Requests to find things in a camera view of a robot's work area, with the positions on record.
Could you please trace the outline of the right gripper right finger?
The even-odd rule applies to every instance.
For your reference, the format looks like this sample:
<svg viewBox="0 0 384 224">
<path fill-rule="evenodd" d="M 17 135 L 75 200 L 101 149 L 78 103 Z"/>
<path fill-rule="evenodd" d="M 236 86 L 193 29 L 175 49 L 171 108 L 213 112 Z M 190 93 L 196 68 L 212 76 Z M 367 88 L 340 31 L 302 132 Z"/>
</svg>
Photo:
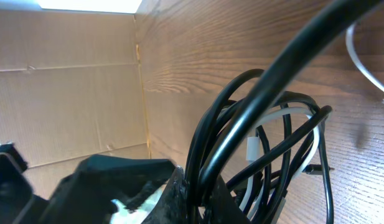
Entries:
<svg viewBox="0 0 384 224">
<path fill-rule="evenodd" d="M 251 223 L 236 205 L 221 176 L 218 177 L 211 195 L 203 198 L 202 205 L 205 211 L 203 217 L 199 218 L 201 224 Z"/>
</svg>

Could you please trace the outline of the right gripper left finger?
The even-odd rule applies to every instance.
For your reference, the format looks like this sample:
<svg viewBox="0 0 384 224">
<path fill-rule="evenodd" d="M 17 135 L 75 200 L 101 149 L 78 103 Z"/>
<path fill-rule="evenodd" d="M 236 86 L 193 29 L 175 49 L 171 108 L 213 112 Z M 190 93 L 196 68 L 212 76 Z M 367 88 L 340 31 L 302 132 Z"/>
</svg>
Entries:
<svg viewBox="0 0 384 224">
<path fill-rule="evenodd" d="M 176 166 L 157 204 L 142 224 L 185 224 L 189 222 L 188 183 L 183 168 Z"/>
</svg>

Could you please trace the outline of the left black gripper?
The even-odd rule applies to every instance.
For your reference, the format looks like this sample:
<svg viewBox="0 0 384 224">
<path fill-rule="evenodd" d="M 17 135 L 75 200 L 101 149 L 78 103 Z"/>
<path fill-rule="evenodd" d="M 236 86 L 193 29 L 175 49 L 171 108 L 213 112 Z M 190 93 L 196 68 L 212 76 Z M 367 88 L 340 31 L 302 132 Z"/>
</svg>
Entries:
<svg viewBox="0 0 384 224">
<path fill-rule="evenodd" d="M 64 177 L 49 199 L 24 177 L 27 162 L 13 144 L 0 145 L 0 223 L 109 223 L 119 200 L 137 210 L 170 179 L 169 159 L 126 159 L 96 154 Z"/>
</svg>

